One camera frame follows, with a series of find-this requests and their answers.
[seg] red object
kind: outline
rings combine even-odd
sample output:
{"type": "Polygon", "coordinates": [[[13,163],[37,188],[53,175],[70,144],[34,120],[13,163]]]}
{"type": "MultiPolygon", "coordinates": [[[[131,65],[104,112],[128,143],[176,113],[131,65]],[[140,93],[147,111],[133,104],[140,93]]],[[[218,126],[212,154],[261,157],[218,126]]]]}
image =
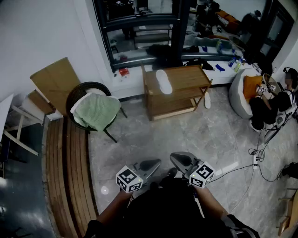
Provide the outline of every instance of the red object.
{"type": "Polygon", "coordinates": [[[129,70],[128,70],[128,68],[119,69],[119,73],[123,77],[123,76],[129,74],[129,70]]]}

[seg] tile floor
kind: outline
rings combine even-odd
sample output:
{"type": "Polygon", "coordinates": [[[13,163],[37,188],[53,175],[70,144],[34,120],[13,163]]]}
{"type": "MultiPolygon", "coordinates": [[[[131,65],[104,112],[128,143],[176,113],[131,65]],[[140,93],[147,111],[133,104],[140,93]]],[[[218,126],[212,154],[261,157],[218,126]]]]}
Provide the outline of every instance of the tile floor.
{"type": "MultiPolygon", "coordinates": [[[[223,172],[252,163],[248,149],[256,147],[258,134],[231,108],[227,87],[211,88],[209,93],[211,109],[206,109],[202,102],[196,112],[155,122],[149,121],[142,99],[123,102],[128,118],[119,113],[108,129],[117,144],[104,133],[91,132],[90,165],[99,213],[119,192],[116,173],[135,161],[160,158],[160,168],[151,179],[156,181],[173,167],[169,155],[176,151],[189,151],[223,172]],[[102,186],[108,188],[107,195],[101,193],[102,186]]],[[[285,164],[298,160],[297,132],[298,123],[292,119],[268,144],[261,163],[266,178],[276,178],[285,164]]],[[[298,188],[298,180],[282,178],[270,183],[261,177],[259,169],[253,177],[252,172],[252,167],[248,167],[229,173],[208,188],[228,212],[257,230],[260,237],[277,237],[276,226],[286,212],[286,203],[278,202],[278,198],[285,197],[286,187],[298,188]]],[[[290,237],[292,230],[283,237],[290,237]]]]}

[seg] wooden shelf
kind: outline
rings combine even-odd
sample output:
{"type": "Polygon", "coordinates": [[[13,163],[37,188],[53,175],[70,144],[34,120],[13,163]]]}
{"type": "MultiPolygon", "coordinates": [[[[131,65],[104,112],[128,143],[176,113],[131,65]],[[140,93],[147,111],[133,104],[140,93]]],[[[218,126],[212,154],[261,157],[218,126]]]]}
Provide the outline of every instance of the wooden shelf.
{"type": "Polygon", "coordinates": [[[191,88],[188,90],[173,92],[171,94],[160,94],[152,97],[153,105],[160,105],[161,103],[169,103],[182,99],[194,99],[204,96],[201,88],[191,88]]]}
{"type": "Polygon", "coordinates": [[[184,100],[177,100],[173,102],[154,105],[154,107],[151,108],[150,113],[152,116],[157,116],[157,115],[163,115],[171,112],[180,111],[182,109],[189,109],[192,107],[194,108],[194,106],[191,103],[191,100],[184,99],[184,100]]]}
{"type": "Polygon", "coordinates": [[[143,82],[146,106],[151,120],[192,112],[211,86],[200,66],[167,68],[166,72],[172,86],[171,94],[163,94],[156,78],[156,71],[146,72],[143,65],[143,82]]]}

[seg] orange pillow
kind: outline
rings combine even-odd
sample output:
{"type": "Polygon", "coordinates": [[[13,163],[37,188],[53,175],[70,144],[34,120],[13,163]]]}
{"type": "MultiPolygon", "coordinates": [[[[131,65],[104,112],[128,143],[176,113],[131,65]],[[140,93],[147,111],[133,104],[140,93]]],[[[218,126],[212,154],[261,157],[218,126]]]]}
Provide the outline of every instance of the orange pillow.
{"type": "Polygon", "coordinates": [[[247,102],[257,95],[257,85],[261,86],[262,79],[262,76],[244,77],[243,94],[247,102]]]}

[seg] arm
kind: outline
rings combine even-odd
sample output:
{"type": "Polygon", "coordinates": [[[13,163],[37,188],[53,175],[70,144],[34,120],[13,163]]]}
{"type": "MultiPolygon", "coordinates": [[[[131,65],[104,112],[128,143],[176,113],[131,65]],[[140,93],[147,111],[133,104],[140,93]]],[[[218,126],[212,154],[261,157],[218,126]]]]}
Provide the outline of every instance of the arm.
{"type": "Polygon", "coordinates": [[[121,190],[96,220],[101,222],[103,225],[109,225],[115,219],[122,217],[129,204],[131,195],[132,192],[126,193],[121,190]]]}
{"type": "Polygon", "coordinates": [[[270,106],[270,104],[269,104],[269,101],[268,101],[268,99],[264,96],[264,94],[262,95],[262,99],[263,99],[264,103],[266,104],[266,106],[267,106],[270,110],[272,110],[272,108],[271,108],[271,106],[270,106]]]}
{"type": "Polygon", "coordinates": [[[205,218],[220,219],[222,216],[227,216],[229,214],[214,198],[208,188],[199,188],[196,186],[194,186],[194,188],[196,189],[205,218]]]}

